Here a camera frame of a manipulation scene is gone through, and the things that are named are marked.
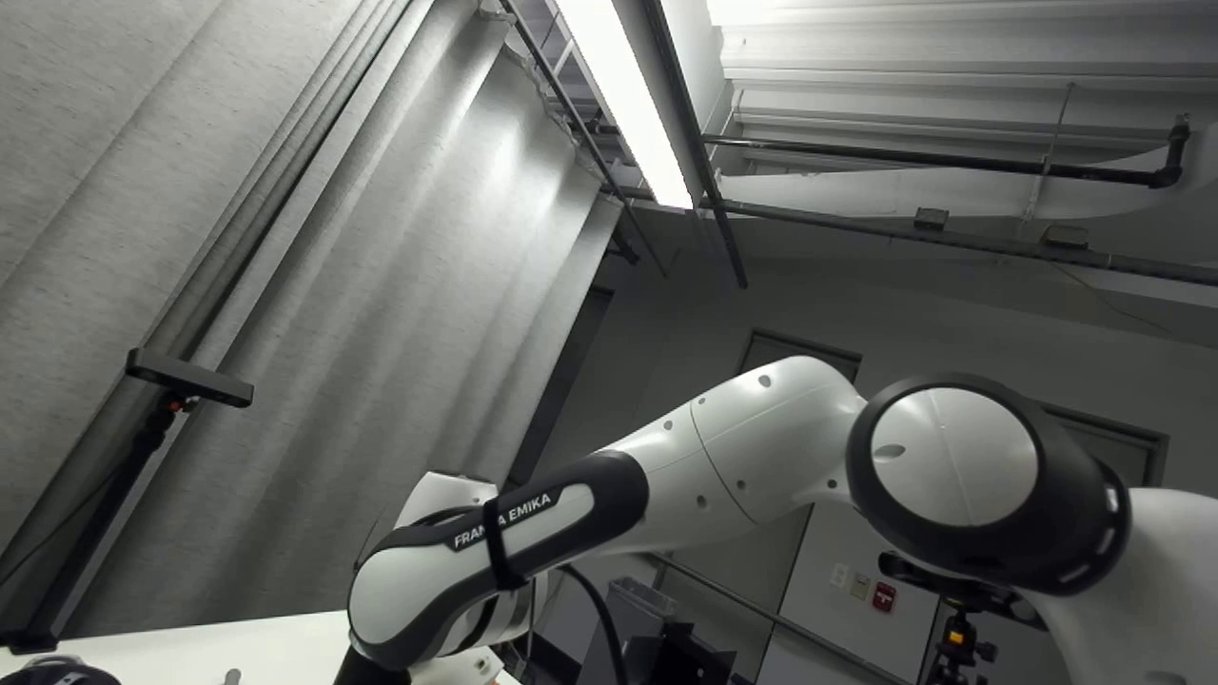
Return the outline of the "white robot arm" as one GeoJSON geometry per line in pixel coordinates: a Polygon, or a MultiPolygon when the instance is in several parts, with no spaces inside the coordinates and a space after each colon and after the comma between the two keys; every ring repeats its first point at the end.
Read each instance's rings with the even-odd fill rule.
{"type": "Polygon", "coordinates": [[[1023,391],[917,372],[877,398],[791,353],[657,422],[494,486],[434,474],[346,592],[343,685],[527,631],[572,559],[747,536],[838,500],[880,566],[975,610],[1031,610],[1078,685],[1218,682],[1218,500],[1132,486],[1023,391]]]}

